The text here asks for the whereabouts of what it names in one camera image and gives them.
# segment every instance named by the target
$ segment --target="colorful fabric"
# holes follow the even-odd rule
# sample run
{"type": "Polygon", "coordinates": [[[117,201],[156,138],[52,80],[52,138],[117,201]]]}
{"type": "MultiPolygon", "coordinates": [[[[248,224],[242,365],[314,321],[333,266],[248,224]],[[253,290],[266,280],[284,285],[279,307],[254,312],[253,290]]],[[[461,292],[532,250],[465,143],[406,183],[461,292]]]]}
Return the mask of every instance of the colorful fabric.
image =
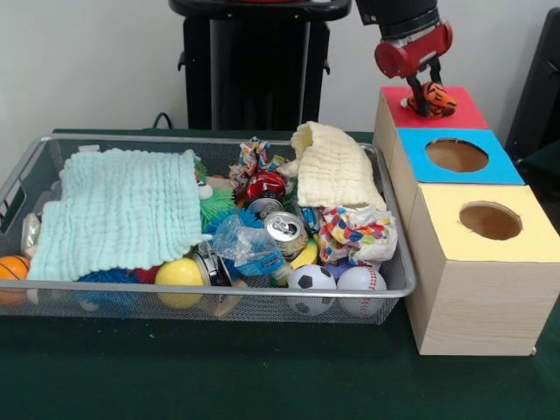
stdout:
{"type": "Polygon", "coordinates": [[[391,212],[367,206],[330,207],[321,213],[320,257],[324,263],[348,257],[353,265],[376,265],[393,257],[397,233],[391,212]]]}
{"type": "Polygon", "coordinates": [[[241,143],[241,153],[236,164],[229,167],[229,178],[236,192],[242,191],[249,178],[257,171],[273,172],[286,159],[275,155],[270,161],[267,157],[269,142],[253,137],[246,143],[241,143]]]}

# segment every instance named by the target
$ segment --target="circular hole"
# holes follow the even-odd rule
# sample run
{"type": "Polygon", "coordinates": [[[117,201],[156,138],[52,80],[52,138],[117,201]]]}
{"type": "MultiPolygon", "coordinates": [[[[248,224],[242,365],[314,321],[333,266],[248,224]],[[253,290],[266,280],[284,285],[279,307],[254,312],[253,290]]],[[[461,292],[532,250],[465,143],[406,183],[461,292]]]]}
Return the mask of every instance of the circular hole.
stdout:
{"type": "Polygon", "coordinates": [[[480,147],[457,138],[440,138],[425,149],[434,164],[450,171],[476,172],[488,165],[488,155],[480,147]]]}
{"type": "Polygon", "coordinates": [[[461,209],[459,219],[473,232],[496,241],[514,238],[522,231],[520,217],[496,203],[467,204],[461,209]]]}

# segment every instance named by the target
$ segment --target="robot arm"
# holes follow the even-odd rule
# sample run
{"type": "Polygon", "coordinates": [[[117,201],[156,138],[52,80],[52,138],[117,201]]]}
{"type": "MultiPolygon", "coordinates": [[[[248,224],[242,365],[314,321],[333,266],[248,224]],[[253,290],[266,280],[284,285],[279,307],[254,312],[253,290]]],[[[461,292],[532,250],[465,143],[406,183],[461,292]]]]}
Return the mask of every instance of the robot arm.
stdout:
{"type": "Polygon", "coordinates": [[[418,112],[429,113],[419,72],[430,67],[432,81],[441,83],[439,57],[452,45],[452,28],[439,17],[437,0],[356,0],[364,25],[379,25],[381,43],[375,61],[389,78],[399,76],[412,87],[418,112]]]}

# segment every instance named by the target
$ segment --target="orange basketball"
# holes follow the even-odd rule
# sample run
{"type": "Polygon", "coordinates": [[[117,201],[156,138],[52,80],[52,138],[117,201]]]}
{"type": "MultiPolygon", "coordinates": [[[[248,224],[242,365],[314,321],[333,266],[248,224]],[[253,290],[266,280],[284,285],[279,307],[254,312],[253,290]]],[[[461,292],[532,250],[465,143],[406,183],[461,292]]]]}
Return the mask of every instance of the orange basketball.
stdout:
{"type": "MultiPolygon", "coordinates": [[[[22,256],[0,258],[0,280],[25,280],[29,264],[29,260],[22,256]]],[[[0,288],[0,305],[20,305],[26,299],[26,289],[0,288]]]]}

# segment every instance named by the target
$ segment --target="baseball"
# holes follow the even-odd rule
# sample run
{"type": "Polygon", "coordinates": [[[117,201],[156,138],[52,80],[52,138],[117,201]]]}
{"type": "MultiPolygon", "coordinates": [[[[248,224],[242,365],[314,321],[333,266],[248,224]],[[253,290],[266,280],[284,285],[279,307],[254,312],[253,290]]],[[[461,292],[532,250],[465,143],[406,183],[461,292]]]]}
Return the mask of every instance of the baseball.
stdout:
{"type": "MultiPolygon", "coordinates": [[[[382,275],[372,267],[354,267],[345,271],[339,279],[337,289],[346,291],[385,291],[387,284],[382,275]]],[[[385,299],[378,297],[352,298],[340,300],[342,307],[357,318],[373,317],[382,307],[385,299]]]]}

